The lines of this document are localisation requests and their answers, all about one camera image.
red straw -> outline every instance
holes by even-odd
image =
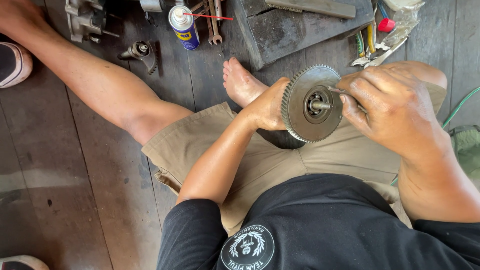
[[[200,17],[208,17],[208,18],[220,18],[220,19],[226,19],[226,20],[233,20],[233,18],[210,16],[210,15],[199,15],[199,14],[192,14],[192,13],[184,13],[184,15],[192,15],[192,16],[200,16]]]

bare foot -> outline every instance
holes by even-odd
[[[0,32],[11,37],[25,27],[44,27],[42,10],[30,0],[0,0]]]
[[[227,89],[228,96],[242,108],[268,89],[268,86],[244,69],[235,57],[223,62],[223,67],[223,87]]]

white shoe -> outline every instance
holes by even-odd
[[[21,83],[32,72],[32,56],[18,44],[0,42],[0,60],[0,88]]]
[[[20,255],[8,258],[0,258],[2,270],[48,270],[48,266],[41,260],[29,256]]]

circular emblem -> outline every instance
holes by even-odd
[[[272,259],[274,249],[270,232],[253,225],[234,234],[223,245],[220,256],[229,270],[261,270]]]

red cap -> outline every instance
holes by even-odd
[[[385,18],[378,24],[378,31],[390,32],[394,27],[395,21]]]

